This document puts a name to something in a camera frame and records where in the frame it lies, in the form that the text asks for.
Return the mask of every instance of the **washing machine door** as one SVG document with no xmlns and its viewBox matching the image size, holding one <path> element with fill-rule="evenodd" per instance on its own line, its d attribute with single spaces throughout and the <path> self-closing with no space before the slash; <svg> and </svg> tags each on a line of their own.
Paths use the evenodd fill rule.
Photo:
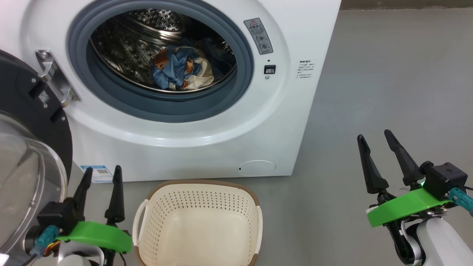
<svg viewBox="0 0 473 266">
<path fill-rule="evenodd" d="M 24 239 L 49 201 L 64 200 L 72 139 L 61 103 L 38 74 L 0 50 L 0 253 L 29 256 Z"/>
</svg>

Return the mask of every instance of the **gray rubber seal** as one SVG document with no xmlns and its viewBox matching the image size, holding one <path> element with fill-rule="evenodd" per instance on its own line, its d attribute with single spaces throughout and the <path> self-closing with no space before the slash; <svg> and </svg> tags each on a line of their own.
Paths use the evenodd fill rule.
<svg viewBox="0 0 473 266">
<path fill-rule="evenodd" d="M 95 54 L 89 38 L 107 19 L 149 8 L 172 10 L 211 27 L 232 47 L 236 71 L 211 89 L 175 95 L 147 91 L 117 77 Z M 127 114 L 168 123 L 202 120 L 225 111 L 243 96 L 253 75 L 253 56 L 243 33 L 227 16 L 200 0 L 94 1 L 72 23 L 68 51 L 79 78 L 101 100 Z"/>
</svg>

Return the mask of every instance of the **white washing machine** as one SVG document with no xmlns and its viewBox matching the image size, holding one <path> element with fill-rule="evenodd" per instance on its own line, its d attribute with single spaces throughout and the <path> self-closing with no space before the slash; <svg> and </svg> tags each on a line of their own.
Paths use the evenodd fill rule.
<svg viewBox="0 0 473 266">
<path fill-rule="evenodd" d="M 339 5 L 4 0 L 0 50 L 54 90 L 70 123 L 73 160 L 94 166 L 96 182 L 111 180 L 117 164 L 124 181 L 288 176 Z M 216 47 L 213 82 L 189 90 L 153 83 L 149 62 L 171 44 L 209 58 Z"/>
</svg>

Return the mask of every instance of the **blue and white sticker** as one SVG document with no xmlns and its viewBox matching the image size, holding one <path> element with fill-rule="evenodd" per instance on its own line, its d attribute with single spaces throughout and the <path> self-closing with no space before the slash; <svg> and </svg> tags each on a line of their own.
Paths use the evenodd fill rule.
<svg viewBox="0 0 473 266">
<path fill-rule="evenodd" d="M 105 165 L 81 165 L 82 170 L 85 172 L 87 168 L 92 167 L 92 182 L 94 183 L 111 183 L 113 175 L 105 167 Z"/>
</svg>

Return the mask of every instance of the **concrete floor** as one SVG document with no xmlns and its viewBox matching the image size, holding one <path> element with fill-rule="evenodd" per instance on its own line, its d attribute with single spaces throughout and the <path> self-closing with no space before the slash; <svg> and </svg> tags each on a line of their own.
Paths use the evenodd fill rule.
<svg viewBox="0 0 473 266">
<path fill-rule="evenodd" d="M 387 229 L 370 228 L 366 218 L 376 196 L 366 193 L 355 139 L 365 135 L 393 194 L 402 175 L 386 128 L 418 164 L 449 161 L 473 173 L 471 25 L 473 9 L 339 14 L 293 175 L 227 179 L 248 186 L 261 202 L 256 265 L 402 265 Z M 75 167 L 71 193 L 81 175 Z M 131 230 L 136 209 L 159 183 L 125 183 L 122 229 Z M 111 192 L 110 184 L 90 188 L 88 220 L 105 222 Z M 470 215 L 455 208 L 446 220 L 473 248 Z M 125 256 L 127 265 L 137 265 L 133 256 Z"/>
</svg>

